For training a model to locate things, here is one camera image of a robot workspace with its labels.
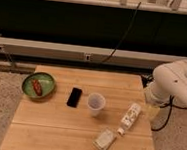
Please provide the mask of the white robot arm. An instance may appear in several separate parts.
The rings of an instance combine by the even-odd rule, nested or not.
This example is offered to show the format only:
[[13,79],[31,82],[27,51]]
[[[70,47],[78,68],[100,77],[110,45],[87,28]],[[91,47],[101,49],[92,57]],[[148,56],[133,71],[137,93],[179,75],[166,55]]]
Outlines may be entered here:
[[157,66],[152,73],[153,81],[145,88],[146,113],[153,120],[159,107],[171,96],[177,97],[187,107],[187,60],[177,60]]

